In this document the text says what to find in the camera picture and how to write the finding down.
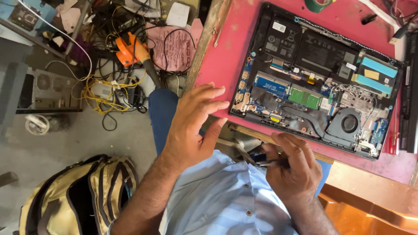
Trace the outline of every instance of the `white cable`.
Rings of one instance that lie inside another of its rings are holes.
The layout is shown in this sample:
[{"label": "white cable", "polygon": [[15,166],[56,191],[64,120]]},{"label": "white cable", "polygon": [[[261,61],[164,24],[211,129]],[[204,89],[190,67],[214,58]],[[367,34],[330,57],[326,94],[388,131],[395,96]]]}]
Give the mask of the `white cable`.
[{"label": "white cable", "polygon": [[25,123],[26,130],[29,131],[29,133],[31,133],[32,135],[45,135],[49,131],[49,127],[50,127],[48,119],[46,117],[42,116],[42,115],[35,115],[35,116],[39,119],[44,120],[44,123],[46,124],[46,128],[44,128],[42,132],[34,132],[29,127],[29,124],[31,123],[31,121],[29,119],[27,119],[26,123]]},{"label": "white cable", "polygon": [[92,73],[92,69],[93,69],[93,63],[92,63],[92,59],[90,58],[89,54],[87,54],[87,52],[84,50],[84,48],[82,48],[80,46],[80,44],[78,44],[74,39],[72,39],[70,36],[68,36],[66,33],[64,33],[63,31],[57,29],[56,27],[54,27],[52,24],[48,23],[48,21],[46,21],[44,18],[40,17],[38,14],[36,14],[36,12],[34,12],[30,7],[28,7],[22,0],[18,0],[18,2],[20,2],[20,4],[22,4],[26,9],[28,9],[32,14],[34,14],[36,17],[38,17],[40,20],[42,20],[43,22],[45,22],[47,25],[53,27],[54,29],[56,29],[58,32],[64,34],[67,38],[69,38],[73,43],[75,43],[77,46],[79,46],[79,48],[81,48],[81,50],[87,55],[87,57],[90,60],[90,71],[89,71],[89,75],[87,75],[87,77],[85,77],[84,79],[80,79],[80,81],[85,81]]},{"label": "white cable", "polygon": [[178,78],[177,75],[176,75],[176,77],[177,77],[177,81],[178,81],[178,86],[177,86],[177,96],[178,96],[178,89],[180,88],[180,78]]},{"label": "white cable", "polygon": [[61,64],[65,65],[65,66],[67,66],[67,68],[68,68],[68,69],[70,70],[70,72],[73,74],[74,78],[75,78],[75,79],[77,79],[77,80],[79,80],[79,81],[82,81],[82,80],[80,80],[79,78],[77,78],[77,77],[76,77],[76,75],[74,74],[74,72],[71,70],[70,66],[68,66],[66,63],[64,63],[64,62],[62,62],[62,61],[59,61],[59,60],[53,60],[53,61],[49,62],[49,63],[45,66],[45,71],[48,69],[49,65],[50,65],[50,64],[52,64],[52,63],[54,63],[54,62],[59,62],[59,63],[61,63]]}]

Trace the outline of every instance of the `circuit board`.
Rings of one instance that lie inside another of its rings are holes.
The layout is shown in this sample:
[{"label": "circuit board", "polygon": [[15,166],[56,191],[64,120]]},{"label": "circuit board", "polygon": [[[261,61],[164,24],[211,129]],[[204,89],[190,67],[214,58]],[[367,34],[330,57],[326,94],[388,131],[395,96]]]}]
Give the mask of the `circuit board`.
[{"label": "circuit board", "polygon": [[[230,114],[377,160],[396,95],[394,80],[402,67],[366,49],[324,38],[314,26],[302,27],[294,14],[270,3],[263,4],[263,15],[276,18],[256,26],[255,35],[268,27],[268,37],[250,45]],[[299,40],[292,41],[295,33]],[[370,74],[375,81],[363,78]],[[385,83],[379,76],[389,80],[386,88],[376,84]]]}]

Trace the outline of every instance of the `blue jeans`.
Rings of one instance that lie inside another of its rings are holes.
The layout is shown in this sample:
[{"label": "blue jeans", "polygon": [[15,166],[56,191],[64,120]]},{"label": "blue jeans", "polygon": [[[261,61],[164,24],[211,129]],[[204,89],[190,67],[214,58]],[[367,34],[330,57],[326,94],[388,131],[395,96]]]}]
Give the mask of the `blue jeans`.
[{"label": "blue jeans", "polygon": [[[149,98],[149,113],[153,127],[154,142],[157,154],[160,155],[166,145],[168,130],[176,113],[178,96],[169,89],[160,88],[153,91]],[[322,179],[315,196],[318,196],[328,178],[331,164],[317,160],[322,166]]]}]

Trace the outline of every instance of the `screwdriver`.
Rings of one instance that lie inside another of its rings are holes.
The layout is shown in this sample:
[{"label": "screwdriver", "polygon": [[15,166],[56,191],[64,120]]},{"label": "screwdriver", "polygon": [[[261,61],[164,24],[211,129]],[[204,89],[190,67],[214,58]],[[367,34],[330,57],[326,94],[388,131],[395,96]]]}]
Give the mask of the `screwdriver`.
[{"label": "screwdriver", "polygon": [[389,139],[389,154],[398,155],[399,154],[399,132],[396,128],[396,123],[398,122],[396,116],[398,113],[398,101],[395,102],[395,129],[393,131],[393,136]]}]

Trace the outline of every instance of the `red table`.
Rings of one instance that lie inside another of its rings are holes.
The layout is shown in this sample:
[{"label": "red table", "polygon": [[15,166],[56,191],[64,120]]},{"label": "red table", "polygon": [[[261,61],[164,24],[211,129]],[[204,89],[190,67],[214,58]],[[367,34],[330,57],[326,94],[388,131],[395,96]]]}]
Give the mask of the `red table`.
[{"label": "red table", "polygon": [[[218,99],[232,100],[262,2],[261,0],[232,0],[219,44],[216,48],[213,47],[215,36],[209,42],[194,86],[214,81],[216,86],[226,87],[225,94]],[[380,18],[365,26],[362,25],[361,19],[371,14],[372,11],[357,0],[336,1],[319,14],[309,11],[305,7],[304,0],[271,0],[270,2],[394,57],[394,46],[388,43],[393,35],[392,27]],[[230,116],[227,110],[218,111],[214,115],[227,117],[231,122],[267,135],[278,132],[275,129]],[[392,133],[393,129],[392,124],[389,133]],[[387,144],[378,161],[370,161],[312,141],[309,141],[309,144],[317,153],[404,184],[409,184],[417,162],[417,155],[414,154],[401,151],[398,156],[392,156],[386,153]]]}]

